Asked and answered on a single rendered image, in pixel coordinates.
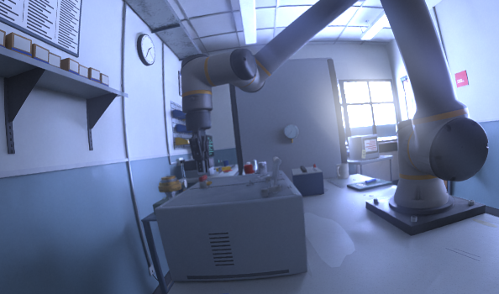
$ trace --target gray box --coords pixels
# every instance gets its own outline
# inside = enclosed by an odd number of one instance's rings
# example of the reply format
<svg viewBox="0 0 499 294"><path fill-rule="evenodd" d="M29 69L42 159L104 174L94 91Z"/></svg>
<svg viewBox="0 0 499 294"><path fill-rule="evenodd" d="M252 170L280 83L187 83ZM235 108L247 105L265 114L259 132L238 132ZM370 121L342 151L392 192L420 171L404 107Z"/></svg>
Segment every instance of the gray box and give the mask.
<svg viewBox="0 0 499 294"><path fill-rule="evenodd" d="M293 184L303 196L324 194L324 177L319 168L307 167L307 172L292 169Z"/></svg>
<svg viewBox="0 0 499 294"><path fill-rule="evenodd" d="M173 281L229 281L307 271L302 196L281 172L267 198L260 175L212 179L155 209Z"/></svg>

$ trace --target white tabletop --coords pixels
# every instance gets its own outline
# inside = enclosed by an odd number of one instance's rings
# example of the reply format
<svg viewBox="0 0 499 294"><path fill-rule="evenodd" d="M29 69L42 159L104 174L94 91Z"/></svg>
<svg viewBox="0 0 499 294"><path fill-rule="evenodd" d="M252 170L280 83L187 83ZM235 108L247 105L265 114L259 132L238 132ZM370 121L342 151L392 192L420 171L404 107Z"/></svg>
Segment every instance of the white tabletop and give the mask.
<svg viewBox="0 0 499 294"><path fill-rule="evenodd" d="M409 236L365 209L365 200L391 197L395 186L357 192L324 185L324 195L304 197L307 273L176 282L170 294L499 293L498 217L482 214Z"/></svg>

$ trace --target ventilation slot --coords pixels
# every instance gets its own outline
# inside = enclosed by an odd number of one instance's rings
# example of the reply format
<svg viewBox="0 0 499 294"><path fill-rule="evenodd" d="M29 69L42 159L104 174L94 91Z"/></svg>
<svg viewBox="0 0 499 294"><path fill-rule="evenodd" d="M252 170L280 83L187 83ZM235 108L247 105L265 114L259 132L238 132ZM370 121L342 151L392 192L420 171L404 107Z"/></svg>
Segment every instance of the ventilation slot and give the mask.
<svg viewBox="0 0 499 294"><path fill-rule="evenodd" d="M235 265L229 233L211 233L209 234L209 243L215 266Z"/></svg>

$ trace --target round dial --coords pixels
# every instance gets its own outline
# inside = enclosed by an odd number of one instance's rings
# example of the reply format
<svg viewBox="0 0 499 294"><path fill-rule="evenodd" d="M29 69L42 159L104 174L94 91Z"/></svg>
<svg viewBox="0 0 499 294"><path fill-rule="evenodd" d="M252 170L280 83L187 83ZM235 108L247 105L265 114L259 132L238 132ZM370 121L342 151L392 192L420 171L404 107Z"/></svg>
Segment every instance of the round dial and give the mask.
<svg viewBox="0 0 499 294"><path fill-rule="evenodd" d="M155 62L155 46L153 40L147 35L142 34L137 38L137 53L145 66L151 66Z"/></svg>
<svg viewBox="0 0 499 294"><path fill-rule="evenodd" d="M289 139L295 139L298 137L298 127L294 124L290 124L284 128L284 135Z"/></svg>

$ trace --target ceiling light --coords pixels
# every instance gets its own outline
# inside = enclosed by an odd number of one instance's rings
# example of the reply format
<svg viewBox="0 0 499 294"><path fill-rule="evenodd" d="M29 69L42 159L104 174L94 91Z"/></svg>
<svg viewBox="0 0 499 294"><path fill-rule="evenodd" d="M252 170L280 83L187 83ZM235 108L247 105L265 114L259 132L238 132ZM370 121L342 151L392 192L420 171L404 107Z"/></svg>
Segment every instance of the ceiling light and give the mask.
<svg viewBox="0 0 499 294"><path fill-rule="evenodd" d="M378 34L382 29L389 26L389 21L387 20L386 13L382 14L373 22L372 25L362 34L361 39L364 41L373 39L373 37Z"/></svg>
<svg viewBox="0 0 499 294"><path fill-rule="evenodd" d="M255 11L255 0L239 0L239 4L246 44L255 44L257 43L257 14Z"/></svg>

